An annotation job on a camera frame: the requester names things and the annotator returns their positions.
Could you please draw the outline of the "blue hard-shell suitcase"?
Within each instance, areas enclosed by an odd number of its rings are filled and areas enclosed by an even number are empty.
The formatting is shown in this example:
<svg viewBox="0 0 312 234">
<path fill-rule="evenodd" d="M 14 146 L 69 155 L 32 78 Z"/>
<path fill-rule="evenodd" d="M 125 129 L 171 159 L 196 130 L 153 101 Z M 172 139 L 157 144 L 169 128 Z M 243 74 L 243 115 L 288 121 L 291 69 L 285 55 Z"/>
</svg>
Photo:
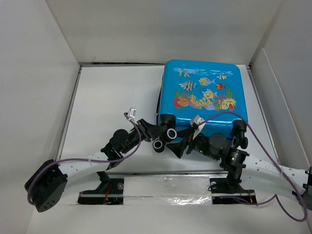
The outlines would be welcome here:
<svg viewBox="0 0 312 234">
<path fill-rule="evenodd" d="M 164 66 L 156 123 L 169 121 L 176 131 L 187 129 L 199 115 L 206 120 L 201 133 L 221 133 L 234 147 L 248 146 L 248 121 L 240 69 L 234 64 L 170 60 Z"/>
</svg>

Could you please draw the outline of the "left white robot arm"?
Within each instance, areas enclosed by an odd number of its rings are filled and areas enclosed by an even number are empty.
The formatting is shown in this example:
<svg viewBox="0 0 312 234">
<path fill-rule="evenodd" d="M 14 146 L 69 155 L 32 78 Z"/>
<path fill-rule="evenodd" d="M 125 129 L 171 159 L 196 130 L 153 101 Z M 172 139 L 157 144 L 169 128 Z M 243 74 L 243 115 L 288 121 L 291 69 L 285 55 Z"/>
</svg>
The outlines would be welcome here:
<svg viewBox="0 0 312 234">
<path fill-rule="evenodd" d="M 166 126 L 149 124 L 143 119 L 130 122 L 134 127 L 132 131 L 116 130 L 104 148 L 87 158 L 44 162 L 24 185 L 28 202 L 39 213 L 45 212 L 59 202 L 73 182 L 93 173 L 98 175 L 92 181 L 94 192 L 109 194 L 112 185 L 102 165 L 108 163 L 108 169 L 116 167 L 133 155 L 141 142 L 155 140 L 167 131 Z"/>
</svg>

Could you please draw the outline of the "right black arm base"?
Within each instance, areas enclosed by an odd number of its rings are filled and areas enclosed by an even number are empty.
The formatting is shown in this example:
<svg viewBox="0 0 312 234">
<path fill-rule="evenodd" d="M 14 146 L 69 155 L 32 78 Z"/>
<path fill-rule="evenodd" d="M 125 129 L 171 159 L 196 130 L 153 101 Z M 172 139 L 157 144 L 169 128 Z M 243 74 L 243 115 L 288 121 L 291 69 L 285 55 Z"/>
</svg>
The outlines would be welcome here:
<svg viewBox="0 0 312 234">
<path fill-rule="evenodd" d="M 257 203 L 254 190 L 244 190 L 240 184 L 230 182 L 227 176 L 222 174 L 210 177 L 208 191 L 212 195 L 213 205 Z"/>
</svg>

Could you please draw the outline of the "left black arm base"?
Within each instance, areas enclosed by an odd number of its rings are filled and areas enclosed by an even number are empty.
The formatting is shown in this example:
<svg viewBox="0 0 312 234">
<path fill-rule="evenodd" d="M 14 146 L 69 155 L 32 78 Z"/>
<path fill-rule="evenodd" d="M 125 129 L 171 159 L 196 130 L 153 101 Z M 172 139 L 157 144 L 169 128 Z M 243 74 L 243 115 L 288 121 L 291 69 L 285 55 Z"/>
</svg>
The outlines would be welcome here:
<svg viewBox="0 0 312 234">
<path fill-rule="evenodd" d="M 105 171 L 97 172 L 100 184 L 94 190 L 78 195 L 80 205 L 122 205 L 124 178 L 110 178 Z"/>
</svg>

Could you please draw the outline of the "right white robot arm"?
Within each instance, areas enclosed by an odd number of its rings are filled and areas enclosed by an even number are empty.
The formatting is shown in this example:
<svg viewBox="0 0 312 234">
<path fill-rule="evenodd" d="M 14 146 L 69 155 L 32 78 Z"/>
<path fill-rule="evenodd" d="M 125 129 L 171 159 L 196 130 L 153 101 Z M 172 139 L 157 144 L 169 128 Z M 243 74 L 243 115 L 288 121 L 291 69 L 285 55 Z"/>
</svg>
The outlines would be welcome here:
<svg viewBox="0 0 312 234">
<path fill-rule="evenodd" d="M 297 200 L 308 210 L 312 208 L 312 171 L 280 166 L 259 159 L 232 147 L 230 140 L 221 133 L 206 137 L 186 137 L 179 143 L 168 144 L 177 157 L 196 151 L 219 161 L 227 177 L 216 181 L 212 191 L 235 194 L 243 190 L 259 190 Z"/>
</svg>

